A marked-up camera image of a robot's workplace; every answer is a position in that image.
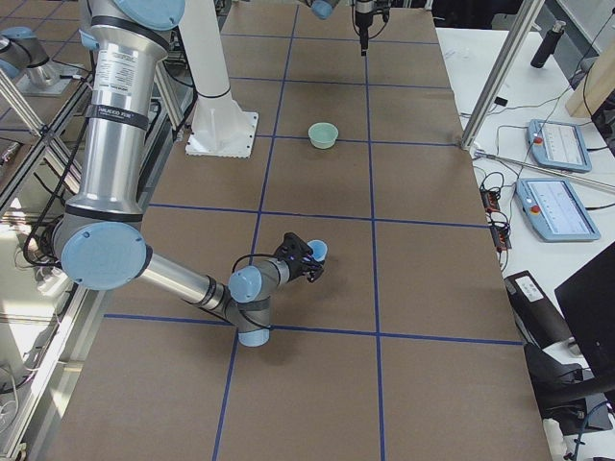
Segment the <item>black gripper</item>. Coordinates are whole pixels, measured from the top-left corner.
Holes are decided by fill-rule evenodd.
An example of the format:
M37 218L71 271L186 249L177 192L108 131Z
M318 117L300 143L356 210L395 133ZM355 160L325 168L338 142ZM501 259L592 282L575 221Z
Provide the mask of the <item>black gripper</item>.
M367 56L369 45L369 28L373 24L375 2L373 0L356 0L355 2L355 25L357 26L360 55Z
M323 263L318 261L313 250L289 253L283 257L288 269L288 280L304 277L308 282L315 282L323 275Z

